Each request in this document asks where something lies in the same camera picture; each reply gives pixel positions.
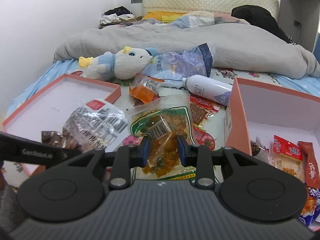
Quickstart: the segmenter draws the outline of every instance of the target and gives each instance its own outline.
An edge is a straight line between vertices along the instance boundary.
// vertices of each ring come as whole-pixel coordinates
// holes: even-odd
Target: white bottle
[[[228,105],[232,85],[201,75],[183,78],[182,84],[188,88],[192,94],[210,99],[225,106]]]

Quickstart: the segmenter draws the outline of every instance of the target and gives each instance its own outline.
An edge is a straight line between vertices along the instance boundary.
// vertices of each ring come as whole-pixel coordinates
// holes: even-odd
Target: snack packet
[[[279,136],[274,136],[274,163],[277,169],[302,179],[302,152],[299,147]]]
[[[220,104],[191,94],[190,108],[193,123],[202,127],[204,120],[207,120],[210,116],[213,116],[213,113],[219,111]]]
[[[157,80],[137,74],[129,87],[129,93],[146,104],[151,102],[154,96],[157,95],[157,88],[160,86],[161,83]]]
[[[307,202],[303,207],[301,215],[299,217],[299,221],[306,225],[307,227],[311,225],[313,216],[315,214],[316,208],[316,196],[317,196],[317,189],[307,187],[308,198]]]
[[[313,192],[316,197],[316,208],[315,208],[315,213],[313,215],[312,221],[320,222],[320,191],[318,188],[314,189],[315,191]]]
[[[320,177],[318,164],[313,151],[311,142],[298,141],[298,145],[302,152],[307,155],[307,163],[305,167],[305,179],[308,187],[320,188]]]
[[[127,126],[123,111],[103,99],[94,99],[73,111],[63,129],[83,152],[94,148],[111,152],[129,135]]]
[[[41,131],[41,142],[51,146],[83,151],[81,145],[64,128],[62,134],[57,131]]]
[[[161,97],[126,112],[130,133],[135,137],[148,135],[153,143],[147,165],[136,178],[158,179],[193,171],[181,166],[177,150],[177,136],[183,135],[194,144],[189,95]]]
[[[271,164],[271,157],[269,154],[269,149],[265,148],[260,140],[260,138],[257,136],[256,141],[250,141],[251,143],[251,153],[252,156],[257,158],[258,160]]]

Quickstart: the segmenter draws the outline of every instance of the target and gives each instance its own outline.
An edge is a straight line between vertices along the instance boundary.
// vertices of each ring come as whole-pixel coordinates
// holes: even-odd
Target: gray duvet
[[[128,27],[89,29],[60,45],[54,61],[96,57],[106,51],[117,53],[124,46],[155,47],[164,53],[191,49],[202,43],[216,46],[215,67],[277,73],[289,78],[320,76],[319,63],[302,46],[287,44],[259,27],[235,23],[181,29],[145,21]]]

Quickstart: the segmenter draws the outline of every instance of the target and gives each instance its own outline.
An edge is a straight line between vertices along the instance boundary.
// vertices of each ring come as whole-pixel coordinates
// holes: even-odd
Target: round pad
[[[301,181],[267,164],[237,167],[220,197],[232,212],[261,222],[298,218],[307,200]]]
[[[32,218],[46,222],[79,219],[95,210],[104,198],[104,188],[92,173],[66,166],[28,179],[18,191],[21,208]]]

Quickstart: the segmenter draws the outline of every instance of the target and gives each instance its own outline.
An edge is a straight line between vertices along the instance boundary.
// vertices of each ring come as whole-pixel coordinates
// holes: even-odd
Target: blue bedsheet
[[[79,68],[78,60],[71,59],[66,61],[58,60],[54,63],[36,82],[30,85],[23,93],[17,96],[9,106],[7,117],[12,114],[21,104],[33,96],[41,88],[45,87],[51,81],[67,73],[70,74]]]
[[[320,78],[303,76],[300,79],[291,79],[278,74],[272,74],[283,86],[297,91],[320,97]]]

